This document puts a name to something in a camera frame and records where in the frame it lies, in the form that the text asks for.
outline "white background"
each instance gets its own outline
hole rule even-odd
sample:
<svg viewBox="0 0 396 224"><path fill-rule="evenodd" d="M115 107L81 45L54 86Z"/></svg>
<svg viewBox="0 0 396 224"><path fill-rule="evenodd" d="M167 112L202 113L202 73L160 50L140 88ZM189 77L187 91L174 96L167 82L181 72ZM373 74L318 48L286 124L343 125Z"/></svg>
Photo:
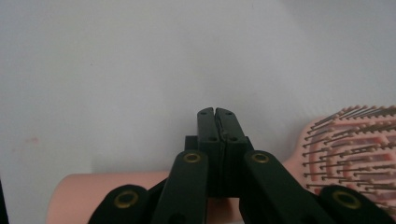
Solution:
<svg viewBox="0 0 396 224"><path fill-rule="evenodd" d="M395 104L395 41L393 0L2 0L10 222L69 174L168 170L210 106L283 161L309 120Z"/></svg>

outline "hairbrush head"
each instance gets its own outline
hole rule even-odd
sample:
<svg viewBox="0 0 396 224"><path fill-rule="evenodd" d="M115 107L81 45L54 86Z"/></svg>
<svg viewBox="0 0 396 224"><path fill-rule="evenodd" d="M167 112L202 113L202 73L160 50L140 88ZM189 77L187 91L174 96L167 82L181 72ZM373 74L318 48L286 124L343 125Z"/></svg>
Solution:
<svg viewBox="0 0 396 224"><path fill-rule="evenodd" d="M396 106L351 106L312 121L283 164L313 193L342 185L396 220Z"/></svg>

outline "brush bristle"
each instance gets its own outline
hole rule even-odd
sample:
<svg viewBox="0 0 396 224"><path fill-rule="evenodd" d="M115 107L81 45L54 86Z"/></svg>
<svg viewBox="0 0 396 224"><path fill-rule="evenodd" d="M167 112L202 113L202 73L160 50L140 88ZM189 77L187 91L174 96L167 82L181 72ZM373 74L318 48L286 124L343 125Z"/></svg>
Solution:
<svg viewBox="0 0 396 224"><path fill-rule="evenodd" d="M352 188L396 219L396 106L352 106L312 122L300 138L304 186Z"/></svg>

